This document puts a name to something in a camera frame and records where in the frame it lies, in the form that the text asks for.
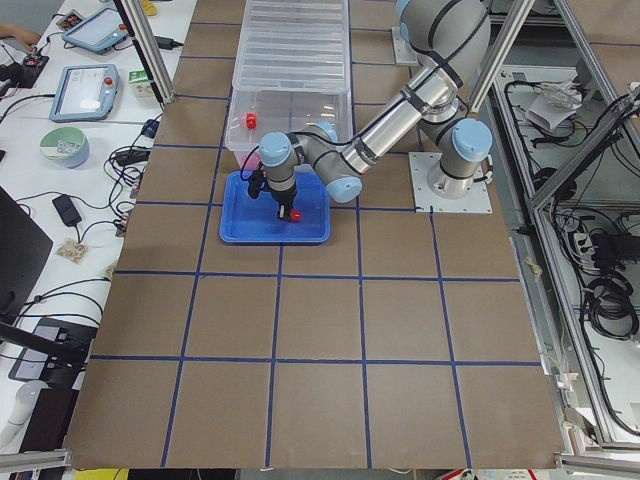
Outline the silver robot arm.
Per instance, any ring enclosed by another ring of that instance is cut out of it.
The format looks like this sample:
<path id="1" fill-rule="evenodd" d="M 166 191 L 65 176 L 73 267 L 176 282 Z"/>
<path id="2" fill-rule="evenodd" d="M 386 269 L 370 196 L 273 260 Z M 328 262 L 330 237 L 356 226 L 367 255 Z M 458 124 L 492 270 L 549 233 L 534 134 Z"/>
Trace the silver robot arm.
<path id="1" fill-rule="evenodd" d="M 438 196 L 457 200 L 473 184 L 489 154 L 492 134 L 459 109 L 458 93 L 476 71 L 490 38 L 489 11 L 482 1 L 400 1 L 400 27 L 421 68 L 354 137 L 338 143 L 328 123 L 299 132 L 271 132 L 258 145 L 260 164 L 249 178 L 248 194 L 263 191 L 278 203 L 277 217 L 294 221 L 295 168 L 308 164 L 331 198 L 346 203 L 362 189 L 361 177 L 414 127 L 440 149 L 427 175 Z"/>

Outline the person hand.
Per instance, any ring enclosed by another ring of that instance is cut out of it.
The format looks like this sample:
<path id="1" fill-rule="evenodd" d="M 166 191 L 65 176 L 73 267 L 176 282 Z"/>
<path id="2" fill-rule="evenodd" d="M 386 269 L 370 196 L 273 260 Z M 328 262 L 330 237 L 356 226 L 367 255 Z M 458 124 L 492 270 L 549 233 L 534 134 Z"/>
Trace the person hand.
<path id="1" fill-rule="evenodd" d="M 41 35 L 17 24 L 1 22 L 0 39 L 15 39 L 27 49 L 32 50 L 40 41 Z"/>

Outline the rear robot base plate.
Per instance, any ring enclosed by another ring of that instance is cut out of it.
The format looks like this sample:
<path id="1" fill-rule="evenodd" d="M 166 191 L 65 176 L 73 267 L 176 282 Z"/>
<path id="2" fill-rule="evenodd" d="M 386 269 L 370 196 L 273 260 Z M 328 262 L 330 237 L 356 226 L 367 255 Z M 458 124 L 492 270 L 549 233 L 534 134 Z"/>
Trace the rear robot base plate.
<path id="1" fill-rule="evenodd" d="M 402 37 L 399 27 L 393 27 L 391 29 L 391 36 L 395 64 L 401 66 L 418 66 L 419 62 L 417 56 L 410 48 L 410 45 Z"/>

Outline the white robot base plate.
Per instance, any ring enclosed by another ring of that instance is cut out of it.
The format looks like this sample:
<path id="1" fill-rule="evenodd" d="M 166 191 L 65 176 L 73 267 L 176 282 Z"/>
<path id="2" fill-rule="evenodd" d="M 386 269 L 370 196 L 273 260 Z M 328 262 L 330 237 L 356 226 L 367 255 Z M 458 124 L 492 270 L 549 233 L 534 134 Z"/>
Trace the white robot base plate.
<path id="1" fill-rule="evenodd" d="M 410 152 L 415 210 L 419 213 L 491 214 L 486 174 L 476 164 L 472 178 L 448 181 L 439 170 L 441 153 Z"/>

